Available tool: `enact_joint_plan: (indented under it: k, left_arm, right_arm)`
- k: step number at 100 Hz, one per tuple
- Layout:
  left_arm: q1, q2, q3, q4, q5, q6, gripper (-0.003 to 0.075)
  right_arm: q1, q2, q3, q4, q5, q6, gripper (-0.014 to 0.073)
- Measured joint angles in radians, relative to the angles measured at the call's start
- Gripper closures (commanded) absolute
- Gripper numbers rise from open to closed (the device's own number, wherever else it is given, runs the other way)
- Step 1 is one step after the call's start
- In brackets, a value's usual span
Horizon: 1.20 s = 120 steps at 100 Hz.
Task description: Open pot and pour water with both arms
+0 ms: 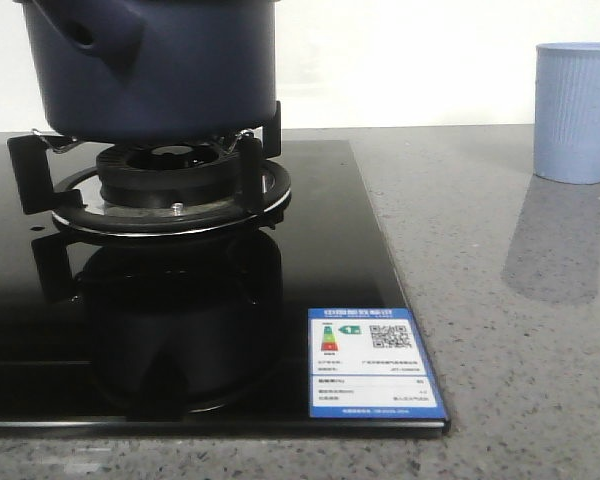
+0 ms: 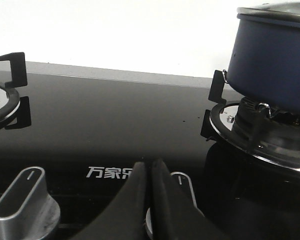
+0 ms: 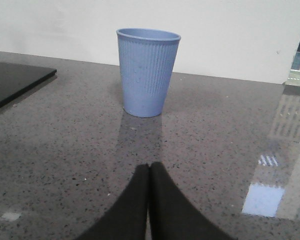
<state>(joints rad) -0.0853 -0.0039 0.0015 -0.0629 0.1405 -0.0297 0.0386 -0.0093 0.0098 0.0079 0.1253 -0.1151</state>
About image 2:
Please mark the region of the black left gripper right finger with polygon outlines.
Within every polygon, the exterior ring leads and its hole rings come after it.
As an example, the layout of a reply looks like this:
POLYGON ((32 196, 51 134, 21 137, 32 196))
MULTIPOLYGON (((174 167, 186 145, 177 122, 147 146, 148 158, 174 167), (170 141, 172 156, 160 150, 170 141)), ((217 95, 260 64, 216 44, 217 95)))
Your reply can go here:
POLYGON ((205 218, 170 175, 161 160, 151 167, 151 221, 156 240, 228 240, 205 218))

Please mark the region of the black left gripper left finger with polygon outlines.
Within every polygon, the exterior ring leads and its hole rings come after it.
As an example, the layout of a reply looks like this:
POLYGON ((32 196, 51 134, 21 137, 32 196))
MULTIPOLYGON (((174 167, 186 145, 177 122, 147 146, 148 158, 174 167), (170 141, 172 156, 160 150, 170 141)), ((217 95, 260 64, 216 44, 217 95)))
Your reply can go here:
POLYGON ((109 205, 72 240, 144 240, 147 170, 136 162, 109 205))

